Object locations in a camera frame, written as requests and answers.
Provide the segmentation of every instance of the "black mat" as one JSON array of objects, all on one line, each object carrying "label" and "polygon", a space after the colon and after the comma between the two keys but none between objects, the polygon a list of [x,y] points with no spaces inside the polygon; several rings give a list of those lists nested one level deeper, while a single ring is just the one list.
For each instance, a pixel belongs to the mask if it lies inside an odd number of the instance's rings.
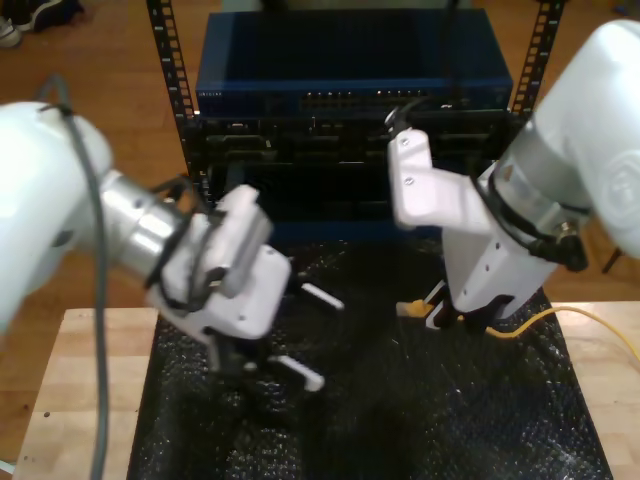
[{"label": "black mat", "polygon": [[[511,341],[396,319],[397,301],[439,280],[437,249],[293,252],[347,305],[336,318],[289,300],[271,336],[325,375],[319,394],[217,379],[202,347],[159,322],[128,478],[613,478],[555,319]],[[508,328],[548,306],[535,295]]]}]

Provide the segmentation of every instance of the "black cable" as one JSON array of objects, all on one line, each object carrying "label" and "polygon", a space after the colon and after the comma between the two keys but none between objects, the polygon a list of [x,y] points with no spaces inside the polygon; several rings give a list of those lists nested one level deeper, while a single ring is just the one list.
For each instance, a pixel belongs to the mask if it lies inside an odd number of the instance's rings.
[{"label": "black cable", "polygon": [[172,178],[171,180],[167,180],[166,182],[161,183],[160,185],[156,185],[149,189],[151,193],[161,193],[167,190],[170,190],[172,187],[180,186],[185,191],[189,190],[191,193],[191,198],[193,199],[193,203],[197,207],[197,210],[201,213],[209,213],[210,208],[207,203],[204,201],[202,196],[200,196],[197,192],[194,191],[193,184],[189,177],[185,175],[178,175],[177,177]]},{"label": "black cable", "polygon": [[105,338],[105,308],[107,303],[107,270],[108,270],[108,249],[107,236],[105,231],[104,212],[102,210],[102,200],[100,198],[100,185],[96,173],[89,159],[89,153],[82,140],[82,135],[76,125],[69,93],[64,80],[59,75],[51,76],[38,92],[37,100],[42,101],[56,89],[58,93],[59,105],[48,106],[45,109],[57,108],[60,111],[62,120],[67,127],[73,148],[76,152],[82,167],[89,198],[95,217],[95,341],[96,341],[96,364],[98,377],[98,422],[96,429],[96,440],[93,451],[93,461],[91,464],[91,480],[101,480],[104,472],[104,465],[107,456],[107,444],[109,436],[109,378],[107,371],[107,344]]}]

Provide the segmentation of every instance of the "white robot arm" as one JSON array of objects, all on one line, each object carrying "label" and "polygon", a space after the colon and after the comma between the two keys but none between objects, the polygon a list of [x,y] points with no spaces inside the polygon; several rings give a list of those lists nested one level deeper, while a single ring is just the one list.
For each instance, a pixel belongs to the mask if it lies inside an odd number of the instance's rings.
[{"label": "white robot arm", "polygon": [[458,314],[506,318],[558,264],[584,268],[578,234],[592,211],[622,250],[640,256],[638,58],[640,23],[596,30],[479,188],[433,168],[425,132],[397,133],[389,144],[396,221],[443,227],[446,283],[425,299],[436,304],[427,326]]},{"label": "white robot arm", "polygon": [[[0,335],[66,252],[96,245],[87,183],[62,115],[42,103],[0,107]],[[272,225],[257,192],[240,186],[210,214],[186,215],[112,169],[106,139],[86,120],[75,122],[100,183],[110,264],[138,277],[150,305],[210,347],[212,370],[280,362],[308,390],[321,388],[322,377],[290,358],[219,356],[236,340],[264,337],[290,285],[289,260],[266,245]],[[317,287],[301,287],[342,308]],[[222,341],[226,348],[217,348]]]}]

